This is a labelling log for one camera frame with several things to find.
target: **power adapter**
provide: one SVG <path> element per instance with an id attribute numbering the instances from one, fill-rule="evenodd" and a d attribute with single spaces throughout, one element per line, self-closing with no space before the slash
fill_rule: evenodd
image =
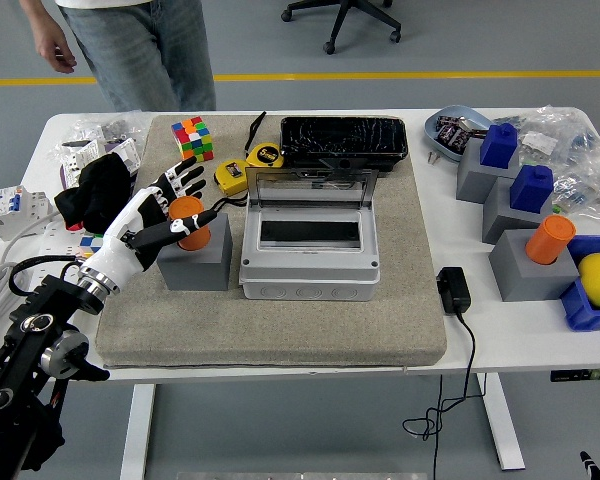
<path id="1" fill-rule="evenodd" d="M 445 313 L 464 313 L 471 306 L 471 295 L 462 267 L 443 267 L 437 276 L 438 293 Z"/>

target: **tape measure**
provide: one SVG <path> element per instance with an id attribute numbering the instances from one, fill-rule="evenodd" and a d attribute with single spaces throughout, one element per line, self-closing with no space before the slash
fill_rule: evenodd
<path id="1" fill-rule="evenodd" d="M 213 179 L 222 193 L 230 197 L 247 189 L 248 166 L 246 160 L 227 160 L 218 165 Z"/>
<path id="2" fill-rule="evenodd" d="M 284 163 L 280 155 L 280 147 L 275 143 L 261 143 L 253 147 L 247 157 L 247 163 L 252 167 L 280 168 Z"/>

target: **white shirt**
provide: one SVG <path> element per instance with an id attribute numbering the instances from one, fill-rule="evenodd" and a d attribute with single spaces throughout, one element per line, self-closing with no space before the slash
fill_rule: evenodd
<path id="1" fill-rule="evenodd" d="M 128 7 L 140 3 L 149 3 L 150 0 L 56 0 L 61 7 L 67 8 L 114 8 Z"/>

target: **white robotic hand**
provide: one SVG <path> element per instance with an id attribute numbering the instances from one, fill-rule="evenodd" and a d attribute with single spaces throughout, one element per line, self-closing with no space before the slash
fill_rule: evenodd
<path id="1" fill-rule="evenodd" d="M 119 293 L 133 275 L 149 268 L 164 245 L 184 238 L 216 217 L 215 212 L 206 211 L 187 219 L 186 229 L 170 228 L 167 212 L 171 202 L 185 195 L 202 195 L 205 180 L 193 181 L 204 169 L 198 166 L 190 170 L 193 165 L 195 161 L 181 162 L 136 193 L 105 232 L 100 250 L 82 264 L 79 286 L 104 301 L 110 293 Z M 134 242 L 142 231 L 143 241 Z"/>
<path id="2" fill-rule="evenodd" d="M 195 163 L 195 158 L 184 160 L 164 172 L 150 185 L 159 189 L 159 192 L 155 194 L 155 197 L 165 215 L 167 214 L 169 205 L 176 198 L 184 197 L 186 195 L 192 195 L 198 198 L 202 196 L 200 190 L 205 186 L 205 181 L 199 180 L 195 183 L 191 183 L 204 171 L 204 168 L 201 165 L 193 170 L 189 170 Z"/>

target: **light blue dish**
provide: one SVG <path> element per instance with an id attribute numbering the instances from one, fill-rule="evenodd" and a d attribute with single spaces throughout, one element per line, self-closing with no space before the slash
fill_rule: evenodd
<path id="1" fill-rule="evenodd" d="M 471 120 L 473 123 L 479 125 L 484 130 L 488 130 L 489 127 L 493 125 L 493 122 L 484 115 L 479 114 L 473 108 L 462 105 L 450 105 L 448 107 L 444 107 L 442 110 L 429 117 L 427 121 L 424 122 L 424 133 L 427 135 L 427 140 L 433 148 L 454 162 L 460 162 L 462 155 L 452 152 L 444 145 L 436 142 L 436 137 L 438 136 L 438 132 L 436 132 L 436 122 L 440 116 L 465 117 L 466 119 Z"/>

